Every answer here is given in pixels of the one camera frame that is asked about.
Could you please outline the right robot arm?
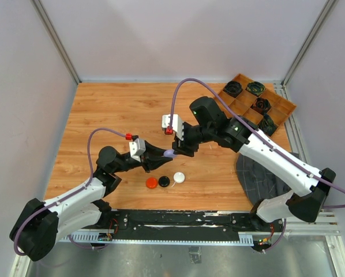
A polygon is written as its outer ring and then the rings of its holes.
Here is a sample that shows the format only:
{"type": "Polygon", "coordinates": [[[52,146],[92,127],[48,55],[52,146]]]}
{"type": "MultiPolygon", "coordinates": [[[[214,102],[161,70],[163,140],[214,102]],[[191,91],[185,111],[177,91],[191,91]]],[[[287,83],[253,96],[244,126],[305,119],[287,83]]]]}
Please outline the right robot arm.
{"type": "Polygon", "coordinates": [[[290,188],[281,196],[256,202],[249,215],[253,229],[261,231],[274,220],[292,216],[303,222],[316,221],[329,194],[328,184],[336,177],[334,171],[304,163],[243,117],[226,117],[212,98],[200,97],[189,108],[198,122],[195,126],[177,114],[162,119],[165,132],[175,133],[172,148],[176,155],[192,157],[200,144],[214,141],[264,166],[290,188]]]}

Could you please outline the white earbud case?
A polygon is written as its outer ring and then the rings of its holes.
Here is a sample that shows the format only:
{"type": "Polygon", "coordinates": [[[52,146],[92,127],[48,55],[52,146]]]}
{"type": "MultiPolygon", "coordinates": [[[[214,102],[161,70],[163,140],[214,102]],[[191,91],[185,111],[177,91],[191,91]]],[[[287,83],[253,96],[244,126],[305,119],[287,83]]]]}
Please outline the white earbud case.
{"type": "Polygon", "coordinates": [[[182,172],[176,172],[173,176],[173,180],[176,184],[181,184],[185,181],[185,174],[182,172]]]}

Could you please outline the orange earbud case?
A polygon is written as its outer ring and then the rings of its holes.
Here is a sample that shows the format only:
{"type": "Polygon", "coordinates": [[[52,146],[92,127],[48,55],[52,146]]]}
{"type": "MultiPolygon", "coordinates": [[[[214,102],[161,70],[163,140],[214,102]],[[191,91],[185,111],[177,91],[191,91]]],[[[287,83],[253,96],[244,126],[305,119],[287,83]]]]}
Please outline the orange earbud case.
{"type": "Polygon", "coordinates": [[[158,180],[154,177],[150,177],[146,180],[145,185],[149,189],[154,189],[158,186],[158,180]]]}

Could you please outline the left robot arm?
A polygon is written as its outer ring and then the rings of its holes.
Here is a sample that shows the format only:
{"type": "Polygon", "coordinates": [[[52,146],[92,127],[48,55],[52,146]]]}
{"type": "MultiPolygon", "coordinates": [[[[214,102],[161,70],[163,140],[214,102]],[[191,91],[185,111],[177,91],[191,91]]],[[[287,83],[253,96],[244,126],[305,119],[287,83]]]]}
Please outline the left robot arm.
{"type": "Polygon", "coordinates": [[[46,201],[29,200],[14,224],[9,238],[14,251],[38,261],[63,237],[83,227],[105,228],[111,223],[110,207],[103,198],[120,184],[116,174],[142,167],[145,172],[158,169],[175,158],[174,151],[161,149],[137,139],[130,151],[120,154],[106,146],[98,154],[96,168],[81,185],[46,201]]]}

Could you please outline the black earbud case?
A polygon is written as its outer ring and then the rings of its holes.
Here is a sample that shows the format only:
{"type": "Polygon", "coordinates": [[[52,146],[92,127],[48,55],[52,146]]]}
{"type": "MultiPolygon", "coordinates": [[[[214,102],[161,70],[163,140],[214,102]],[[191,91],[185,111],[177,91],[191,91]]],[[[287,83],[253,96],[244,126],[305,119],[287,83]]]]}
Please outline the black earbud case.
{"type": "Polygon", "coordinates": [[[170,185],[170,179],[169,177],[167,176],[161,176],[159,179],[158,179],[158,184],[159,186],[163,187],[163,188],[166,188],[170,185]]]}

